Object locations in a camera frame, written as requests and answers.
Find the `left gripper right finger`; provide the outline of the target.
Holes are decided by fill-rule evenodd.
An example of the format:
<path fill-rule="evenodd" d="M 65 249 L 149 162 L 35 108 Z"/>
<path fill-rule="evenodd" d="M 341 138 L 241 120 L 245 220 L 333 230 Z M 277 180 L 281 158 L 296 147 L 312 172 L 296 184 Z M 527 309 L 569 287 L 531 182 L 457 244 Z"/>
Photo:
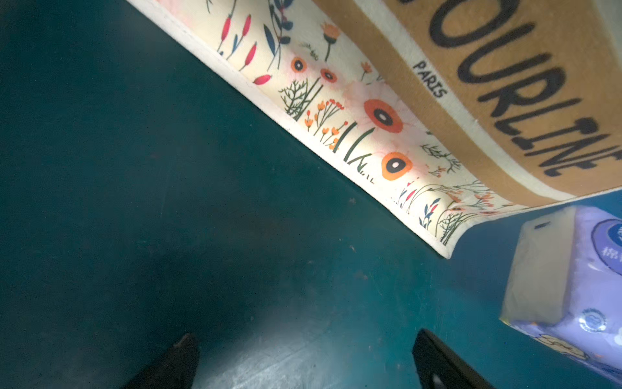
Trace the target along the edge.
<path fill-rule="evenodd" d="M 494 389 L 489 381 L 428 329 L 419 330 L 411 353 L 424 389 Z"/>

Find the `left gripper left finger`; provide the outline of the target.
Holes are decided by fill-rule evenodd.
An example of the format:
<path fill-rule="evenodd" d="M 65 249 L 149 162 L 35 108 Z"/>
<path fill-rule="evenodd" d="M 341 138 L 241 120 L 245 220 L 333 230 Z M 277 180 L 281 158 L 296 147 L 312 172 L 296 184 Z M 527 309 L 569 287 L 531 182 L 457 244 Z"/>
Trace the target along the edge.
<path fill-rule="evenodd" d="M 199 358 L 198 338 L 187 333 L 122 388 L 190 389 L 194 383 Z"/>

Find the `purple tissue pack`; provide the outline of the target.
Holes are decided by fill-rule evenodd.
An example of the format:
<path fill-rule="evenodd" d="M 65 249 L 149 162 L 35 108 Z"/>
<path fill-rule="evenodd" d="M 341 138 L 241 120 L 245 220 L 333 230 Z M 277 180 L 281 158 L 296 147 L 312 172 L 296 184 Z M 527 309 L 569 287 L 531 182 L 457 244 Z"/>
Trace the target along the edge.
<path fill-rule="evenodd" d="M 523 224 L 500 319 L 620 383 L 620 217 L 573 206 Z"/>

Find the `cream canvas tote bag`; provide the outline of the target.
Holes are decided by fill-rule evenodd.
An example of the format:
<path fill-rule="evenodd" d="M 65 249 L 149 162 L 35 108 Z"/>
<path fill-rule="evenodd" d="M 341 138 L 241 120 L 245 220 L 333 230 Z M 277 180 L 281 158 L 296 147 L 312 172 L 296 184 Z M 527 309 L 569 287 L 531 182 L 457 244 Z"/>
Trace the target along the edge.
<path fill-rule="evenodd" d="M 621 188 L 618 1 L 137 1 L 441 256 Z"/>

